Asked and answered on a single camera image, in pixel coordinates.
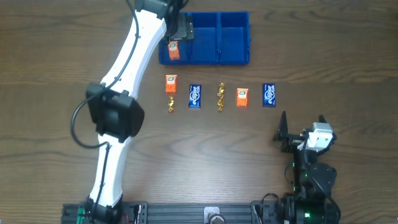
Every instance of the wood grain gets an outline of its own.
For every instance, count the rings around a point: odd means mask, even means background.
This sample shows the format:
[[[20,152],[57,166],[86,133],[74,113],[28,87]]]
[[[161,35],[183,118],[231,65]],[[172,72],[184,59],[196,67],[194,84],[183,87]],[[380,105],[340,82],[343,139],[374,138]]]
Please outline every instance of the wood grain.
[[[292,189],[291,155],[271,137],[280,114],[298,133],[323,113],[338,135],[320,160],[338,171],[333,198],[341,223],[396,222],[398,216],[398,2],[396,0],[191,0],[188,11],[249,11],[247,66],[159,65],[157,51],[138,100],[146,111],[128,154],[126,200],[250,202]],[[88,82],[113,64],[131,16],[124,1],[0,2],[0,219],[58,223],[63,203],[82,201],[98,152],[79,148],[69,122]],[[164,75],[179,75],[175,113]],[[226,84],[224,112],[216,92]],[[275,82],[277,107],[261,106]],[[203,107],[188,110],[188,85]],[[236,88],[249,88],[237,110]],[[95,142],[85,108],[78,134]]]

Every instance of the blue plastic bin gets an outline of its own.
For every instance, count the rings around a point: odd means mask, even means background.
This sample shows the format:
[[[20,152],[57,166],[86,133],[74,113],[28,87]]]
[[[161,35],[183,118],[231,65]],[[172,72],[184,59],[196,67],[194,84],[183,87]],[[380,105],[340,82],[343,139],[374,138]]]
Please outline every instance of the blue plastic bin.
[[[193,40],[180,40],[180,59],[170,60],[166,41],[159,43],[163,65],[242,65],[250,61],[248,12],[181,12],[192,16]]]

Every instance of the blue candy package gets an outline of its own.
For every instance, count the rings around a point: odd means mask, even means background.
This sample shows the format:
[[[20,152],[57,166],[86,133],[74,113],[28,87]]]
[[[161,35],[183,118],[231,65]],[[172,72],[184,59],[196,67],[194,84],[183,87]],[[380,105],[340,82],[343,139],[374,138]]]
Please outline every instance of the blue candy package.
[[[201,85],[189,85],[189,108],[200,108]]]
[[[264,83],[262,86],[262,106],[275,107],[275,84]]]

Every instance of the wooden surface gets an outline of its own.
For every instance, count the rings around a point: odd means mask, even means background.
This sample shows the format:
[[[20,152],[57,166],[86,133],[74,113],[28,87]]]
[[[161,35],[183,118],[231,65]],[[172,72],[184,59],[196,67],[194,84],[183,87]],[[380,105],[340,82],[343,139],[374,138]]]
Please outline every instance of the wooden surface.
[[[333,198],[341,223],[398,216],[398,2],[396,0],[191,0],[188,11],[249,11],[247,66],[148,64],[138,101],[146,111],[123,177],[125,200],[250,202],[292,192],[292,155],[271,138],[281,112],[299,133],[323,113],[338,140],[321,156],[338,171]],[[88,82],[113,64],[131,15],[124,1],[0,2],[0,219],[58,223],[63,203],[89,194],[98,151],[71,139],[73,110]],[[175,113],[164,76],[179,75]],[[224,112],[216,106],[227,81]],[[261,84],[276,83],[277,107],[263,108]],[[188,109],[188,85],[203,85],[202,109]],[[235,89],[249,88],[237,110]],[[88,110],[77,130],[96,142]]]

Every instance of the orange packet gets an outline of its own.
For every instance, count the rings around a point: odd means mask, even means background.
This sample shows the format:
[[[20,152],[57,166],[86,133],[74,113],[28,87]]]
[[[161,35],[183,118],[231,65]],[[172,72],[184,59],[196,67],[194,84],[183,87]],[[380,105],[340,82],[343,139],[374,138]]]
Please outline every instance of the orange packet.
[[[168,47],[170,60],[180,59],[180,49],[178,47],[178,41],[171,41]]]
[[[166,93],[177,93],[177,75],[166,75]]]
[[[247,88],[238,88],[236,90],[236,106],[238,108],[248,107],[248,95],[249,89]]]

